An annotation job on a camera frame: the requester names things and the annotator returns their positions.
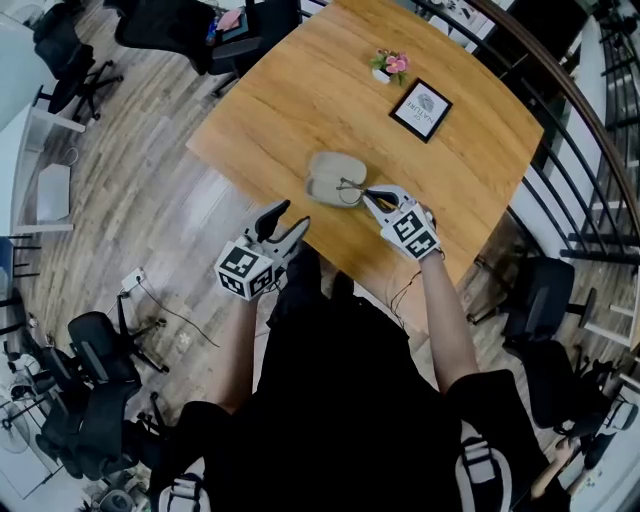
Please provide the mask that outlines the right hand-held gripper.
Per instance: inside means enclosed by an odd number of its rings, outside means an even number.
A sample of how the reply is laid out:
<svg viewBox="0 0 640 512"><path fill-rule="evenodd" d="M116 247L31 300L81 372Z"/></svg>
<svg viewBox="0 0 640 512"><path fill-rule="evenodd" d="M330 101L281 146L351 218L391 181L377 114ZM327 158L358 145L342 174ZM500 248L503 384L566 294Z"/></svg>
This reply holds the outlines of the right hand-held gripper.
<svg viewBox="0 0 640 512"><path fill-rule="evenodd" d="M362 195L381 226L381 236L407 257L420 261L441 250L440 239L417 200L398 185L374 185Z"/></svg>

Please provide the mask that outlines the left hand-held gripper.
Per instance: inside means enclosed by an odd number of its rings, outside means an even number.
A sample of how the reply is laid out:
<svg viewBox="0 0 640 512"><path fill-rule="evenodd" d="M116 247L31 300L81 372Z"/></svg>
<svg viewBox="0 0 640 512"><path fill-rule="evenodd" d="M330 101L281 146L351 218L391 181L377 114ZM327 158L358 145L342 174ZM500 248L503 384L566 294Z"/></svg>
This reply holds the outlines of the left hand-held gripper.
<svg viewBox="0 0 640 512"><path fill-rule="evenodd" d="M219 284L228 292L251 301L264 293L284 273L298 242L308 231L311 218L297 221L288 231L274 240L271 237L280 217L287 211L288 199L266 205L258 213L253 229L235 241L228 241L215 263ZM269 257L247 248L247 239L265 241L271 250Z"/></svg>

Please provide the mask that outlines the black eyeglasses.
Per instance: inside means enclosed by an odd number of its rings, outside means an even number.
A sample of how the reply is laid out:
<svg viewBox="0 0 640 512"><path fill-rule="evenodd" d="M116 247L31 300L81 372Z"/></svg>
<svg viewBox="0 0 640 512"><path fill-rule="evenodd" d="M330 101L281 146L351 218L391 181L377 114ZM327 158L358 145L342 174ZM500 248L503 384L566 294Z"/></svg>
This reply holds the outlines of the black eyeglasses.
<svg viewBox="0 0 640 512"><path fill-rule="evenodd" d="M348 207L358 206L363 201L363 198L369 195L369 190L363 185L344 177L339 180L336 191L339 199Z"/></svg>

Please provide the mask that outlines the beige glasses case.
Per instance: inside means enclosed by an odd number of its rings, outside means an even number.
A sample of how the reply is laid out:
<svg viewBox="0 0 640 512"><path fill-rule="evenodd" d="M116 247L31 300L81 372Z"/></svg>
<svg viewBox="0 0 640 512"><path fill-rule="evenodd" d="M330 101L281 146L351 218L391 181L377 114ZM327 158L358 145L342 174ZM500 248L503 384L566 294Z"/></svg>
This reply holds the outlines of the beige glasses case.
<svg viewBox="0 0 640 512"><path fill-rule="evenodd" d="M362 161L331 151L315 153L309 162L308 171L306 195L316 202L338 208L354 208L348 207L339 199L336 191L339 180L344 177L363 185L367 178L367 167Z"/></svg>

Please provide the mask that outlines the person's left forearm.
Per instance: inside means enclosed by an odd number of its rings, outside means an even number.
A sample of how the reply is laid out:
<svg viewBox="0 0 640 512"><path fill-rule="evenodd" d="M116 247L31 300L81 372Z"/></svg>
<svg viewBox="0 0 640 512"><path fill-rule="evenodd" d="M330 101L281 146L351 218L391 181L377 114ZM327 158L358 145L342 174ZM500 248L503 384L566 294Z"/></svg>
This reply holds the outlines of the person's left forearm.
<svg viewBox="0 0 640 512"><path fill-rule="evenodd" d="M216 352L211 401L229 414L251 397L258 300L234 298Z"/></svg>

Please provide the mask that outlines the person's right forearm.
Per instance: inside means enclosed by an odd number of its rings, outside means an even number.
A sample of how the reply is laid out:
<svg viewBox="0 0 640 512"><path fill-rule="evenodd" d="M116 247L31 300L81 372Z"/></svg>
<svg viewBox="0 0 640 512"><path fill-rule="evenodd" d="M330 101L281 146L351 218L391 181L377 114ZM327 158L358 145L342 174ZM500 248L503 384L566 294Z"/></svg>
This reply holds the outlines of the person's right forearm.
<svg viewBox="0 0 640 512"><path fill-rule="evenodd" d="M475 347L442 254L434 250L419 264L435 377L439 390L447 394L455 382L479 372Z"/></svg>

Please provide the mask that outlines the pink flower in white pot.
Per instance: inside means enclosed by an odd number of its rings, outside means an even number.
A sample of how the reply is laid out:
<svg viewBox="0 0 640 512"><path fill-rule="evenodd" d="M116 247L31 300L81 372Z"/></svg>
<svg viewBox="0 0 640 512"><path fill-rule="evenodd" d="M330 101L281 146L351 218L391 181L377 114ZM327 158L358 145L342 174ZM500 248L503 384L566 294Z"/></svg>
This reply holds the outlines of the pink flower in white pot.
<svg viewBox="0 0 640 512"><path fill-rule="evenodd" d="M403 86L407 80L410 60L403 52L378 49L369 64L373 77L383 84Z"/></svg>

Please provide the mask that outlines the person's black clothing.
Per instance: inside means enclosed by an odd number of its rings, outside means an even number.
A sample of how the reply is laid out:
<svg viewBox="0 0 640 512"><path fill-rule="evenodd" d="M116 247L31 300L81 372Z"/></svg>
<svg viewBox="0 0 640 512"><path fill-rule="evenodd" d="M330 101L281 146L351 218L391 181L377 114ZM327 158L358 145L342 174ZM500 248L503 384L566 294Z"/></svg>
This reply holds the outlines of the person's black clothing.
<svg viewBox="0 0 640 512"><path fill-rule="evenodd" d="M190 402L150 479L153 512L462 512L462 427L506 459L518 504L547 459L508 370L443 394L406 333L344 278L321 290L300 248L270 315L251 397L229 414Z"/></svg>

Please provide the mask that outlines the black office chair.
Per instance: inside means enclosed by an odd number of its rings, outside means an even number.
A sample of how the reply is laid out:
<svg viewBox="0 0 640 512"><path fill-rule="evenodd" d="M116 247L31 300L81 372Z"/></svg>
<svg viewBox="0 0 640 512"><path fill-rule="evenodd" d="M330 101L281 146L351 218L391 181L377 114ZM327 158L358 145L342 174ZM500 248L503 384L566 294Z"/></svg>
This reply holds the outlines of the black office chair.
<svg viewBox="0 0 640 512"><path fill-rule="evenodd" d="M483 314L469 314L473 325L499 314L507 316L502 335L507 340L543 341L553 338L567 314L579 317L580 328L593 313L597 290L589 290L584 303L570 301L575 280L572 265L546 256L524 257L519 261L513 284L498 278L505 298Z"/></svg>
<svg viewBox="0 0 640 512"><path fill-rule="evenodd" d="M39 100L48 101L47 111L58 114L78 98L72 120L79 122L81 111L87 106L91 118L98 121L101 114L94 104L96 92L124 80L123 75L101 80L105 70L115 65L114 61L107 60L92 70L96 64L94 48L79 39L69 9L61 3L55 4L36 23L33 42L35 54L47 65L57 83L52 93L45 93L41 85L32 105L36 106Z"/></svg>
<svg viewBox="0 0 640 512"><path fill-rule="evenodd" d="M164 328L166 321L162 318L151 318L144 327L131 331L127 325L123 305L123 300L128 297L128 292L120 292L116 298L118 328L114 327L106 313L99 311L84 313L68 324L71 348L94 383L140 383L140 376L132 357L160 374L170 372L166 364L151 359L141 345L141 340L147 334Z"/></svg>
<svg viewBox="0 0 640 512"><path fill-rule="evenodd" d="M114 38L119 45L182 55L200 75L239 77L257 51L268 4L245 0L242 25L227 32L216 30L226 11L201 0L104 0L104 7L118 14Z"/></svg>
<svg viewBox="0 0 640 512"><path fill-rule="evenodd" d="M510 339L503 348L523 365L536 426L569 438L598 431L611 407L602 388L616 371L612 361L595 359L573 367L565 347L555 340Z"/></svg>
<svg viewBox="0 0 640 512"><path fill-rule="evenodd" d="M127 356L115 360L105 381L86 383L75 358L58 349L44 351L44 365L59 391L35 436L38 448L61 463L70 476L97 481L139 463L153 468L169 434L151 394L153 415L125 418L127 402L141 389L140 375Z"/></svg>

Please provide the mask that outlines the pink pouch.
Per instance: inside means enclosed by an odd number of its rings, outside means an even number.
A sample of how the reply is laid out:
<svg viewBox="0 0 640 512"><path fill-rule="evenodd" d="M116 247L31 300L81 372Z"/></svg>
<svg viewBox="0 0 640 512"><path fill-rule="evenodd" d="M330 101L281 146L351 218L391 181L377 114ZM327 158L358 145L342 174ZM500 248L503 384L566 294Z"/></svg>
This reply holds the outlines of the pink pouch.
<svg viewBox="0 0 640 512"><path fill-rule="evenodd" d="M237 8L224 12L217 20L216 30L227 32L242 25L244 9Z"/></svg>

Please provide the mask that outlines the white paper bag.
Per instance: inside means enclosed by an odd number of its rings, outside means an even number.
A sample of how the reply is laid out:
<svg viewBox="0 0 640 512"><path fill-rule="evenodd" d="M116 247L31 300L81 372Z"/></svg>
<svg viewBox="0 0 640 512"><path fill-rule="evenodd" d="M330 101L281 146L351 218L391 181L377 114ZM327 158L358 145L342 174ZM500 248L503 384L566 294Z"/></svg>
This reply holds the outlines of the white paper bag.
<svg viewBox="0 0 640 512"><path fill-rule="evenodd" d="M36 198L36 219L39 223L53 223L69 216L71 167L78 157L78 150L72 147L62 162L52 163L39 173Z"/></svg>

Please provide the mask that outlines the white stool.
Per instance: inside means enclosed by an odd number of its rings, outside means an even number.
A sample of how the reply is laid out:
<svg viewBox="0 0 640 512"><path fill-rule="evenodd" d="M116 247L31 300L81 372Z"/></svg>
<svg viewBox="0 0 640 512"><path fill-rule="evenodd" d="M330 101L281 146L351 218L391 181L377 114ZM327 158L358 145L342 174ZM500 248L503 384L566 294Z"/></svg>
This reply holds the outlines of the white stool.
<svg viewBox="0 0 640 512"><path fill-rule="evenodd" d="M630 306L611 302L601 318L588 321L584 328L629 351L638 348L640 346L640 285L634 291Z"/></svg>

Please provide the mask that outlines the white desk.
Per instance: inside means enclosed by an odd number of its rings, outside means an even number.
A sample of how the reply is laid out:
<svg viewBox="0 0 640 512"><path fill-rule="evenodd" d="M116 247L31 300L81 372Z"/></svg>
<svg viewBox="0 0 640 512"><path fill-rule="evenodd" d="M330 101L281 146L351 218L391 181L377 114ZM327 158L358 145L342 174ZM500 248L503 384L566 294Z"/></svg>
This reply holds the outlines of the white desk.
<svg viewBox="0 0 640 512"><path fill-rule="evenodd" d="M27 104L0 131L0 236L73 229L72 224L19 224L39 155L54 125L78 133L86 131L85 125L32 104Z"/></svg>

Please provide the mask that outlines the blue stool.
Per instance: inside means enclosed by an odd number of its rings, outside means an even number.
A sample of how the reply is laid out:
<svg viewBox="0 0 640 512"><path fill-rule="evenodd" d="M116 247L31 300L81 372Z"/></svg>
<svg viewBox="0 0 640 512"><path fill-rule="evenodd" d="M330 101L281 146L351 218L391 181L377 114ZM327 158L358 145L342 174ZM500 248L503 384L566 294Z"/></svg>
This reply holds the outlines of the blue stool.
<svg viewBox="0 0 640 512"><path fill-rule="evenodd" d="M15 241L30 239L30 235L5 237L0 236L0 269L7 276L8 282L12 283L15 279L24 279L37 277L39 273L36 271L21 271L21 268L28 267L29 262L18 262L17 255L19 251L26 251L28 254L42 249L37 245L15 245Z"/></svg>

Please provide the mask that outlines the black round device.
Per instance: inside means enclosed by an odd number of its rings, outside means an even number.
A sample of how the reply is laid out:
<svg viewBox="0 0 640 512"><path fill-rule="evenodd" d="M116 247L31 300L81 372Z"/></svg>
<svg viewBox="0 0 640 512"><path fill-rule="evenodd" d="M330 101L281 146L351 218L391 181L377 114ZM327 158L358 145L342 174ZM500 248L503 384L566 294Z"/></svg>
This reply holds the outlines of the black round device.
<svg viewBox="0 0 640 512"><path fill-rule="evenodd" d="M125 491L113 489L99 503L99 512L133 512L134 500Z"/></svg>

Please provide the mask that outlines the black picture frame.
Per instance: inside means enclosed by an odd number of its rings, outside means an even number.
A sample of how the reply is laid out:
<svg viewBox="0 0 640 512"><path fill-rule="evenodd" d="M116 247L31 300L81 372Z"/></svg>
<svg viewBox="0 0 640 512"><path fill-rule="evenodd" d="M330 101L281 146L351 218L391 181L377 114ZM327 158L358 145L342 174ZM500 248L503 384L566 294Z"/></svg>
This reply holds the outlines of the black picture frame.
<svg viewBox="0 0 640 512"><path fill-rule="evenodd" d="M389 117L423 143L438 130L453 104L424 80L416 78Z"/></svg>

